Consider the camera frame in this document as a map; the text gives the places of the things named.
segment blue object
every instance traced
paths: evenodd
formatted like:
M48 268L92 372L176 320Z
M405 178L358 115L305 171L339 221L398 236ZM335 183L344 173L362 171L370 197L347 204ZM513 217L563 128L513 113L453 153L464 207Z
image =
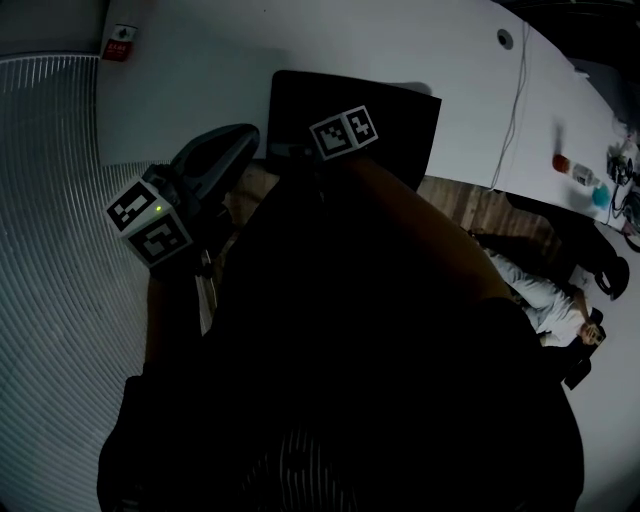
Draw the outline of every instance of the blue object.
M611 203L611 192L609 192L609 188L603 183L593 190L591 199L593 199L593 204L598 208L606 210Z

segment wooden floor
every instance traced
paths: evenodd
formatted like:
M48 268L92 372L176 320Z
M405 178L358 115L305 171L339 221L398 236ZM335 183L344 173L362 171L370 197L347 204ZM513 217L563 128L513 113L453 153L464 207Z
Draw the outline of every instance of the wooden floor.
M247 169L225 202L239 230L278 179L259 166ZM528 272L557 282L566 281L571 275L575 265L563 253L560 240L546 219L513 208L505 194L430 176L423 179L418 194L462 229L476 234L483 245L505 254ZM201 298L206 299L211 313L217 303L215 290L220 284L225 256L234 240L213 261L212 280L200 282ZM203 329L207 329L210 314L204 317Z

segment sleeve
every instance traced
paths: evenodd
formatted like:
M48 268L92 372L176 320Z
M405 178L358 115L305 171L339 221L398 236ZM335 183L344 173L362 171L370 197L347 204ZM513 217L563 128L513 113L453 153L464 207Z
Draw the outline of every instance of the sleeve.
M571 342L576 339L578 335L575 331L570 332L557 332L554 337L557 340L557 345L553 345L554 347L568 347L571 345Z
M540 337L540 344L543 347L566 347L568 345L568 343L564 343L558 336L551 332Z

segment white cable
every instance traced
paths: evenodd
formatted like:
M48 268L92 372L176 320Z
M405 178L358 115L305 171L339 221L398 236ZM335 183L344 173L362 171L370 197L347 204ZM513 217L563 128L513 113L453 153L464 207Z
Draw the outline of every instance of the white cable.
M496 166L496 172L493 174L493 179L491 180L491 186L489 190L495 190L496 184L498 183L498 178L500 177L500 171L502 170L502 161L509 149L509 146L513 142L513 138L516 134L516 117L518 114L518 103L520 101L520 96L524 87L527 83L527 43L529 42L529 35L531 34L531 25L522 22L522 56L520 57L520 71L518 73L518 88L516 90L516 97L513 102L513 108L511 109L511 118L509 119L509 127L507 128L507 133L504 137L504 142L502 143L502 150L500 151L500 159L498 160L498 165Z
M204 250L205 254L207 255L207 259L209 260L209 265L211 265L211 256L209 256L209 251L207 249ZM218 307L218 294L216 293L216 287L213 284L213 279L209 279L210 283L211 283L211 289L213 290L213 302L216 306L216 308Z

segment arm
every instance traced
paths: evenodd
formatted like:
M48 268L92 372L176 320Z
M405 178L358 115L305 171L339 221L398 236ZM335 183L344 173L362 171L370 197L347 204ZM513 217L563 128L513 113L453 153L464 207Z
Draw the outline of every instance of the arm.
M166 367L181 358L201 336L199 314L193 276L149 277L145 363Z
M587 301L584 296L584 292L580 288L576 288L576 291L573 293L573 301L578 306L584 321L588 324L592 324L593 321L589 317L589 308L587 307Z
M462 229L366 157L338 162L329 171L337 202L362 222L382 216L389 228L411 240L432 268L433 290L475 303L511 293L483 250Z
M564 347L566 344L563 344L560 339L553 333L546 333L540 336L540 344L543 347Z

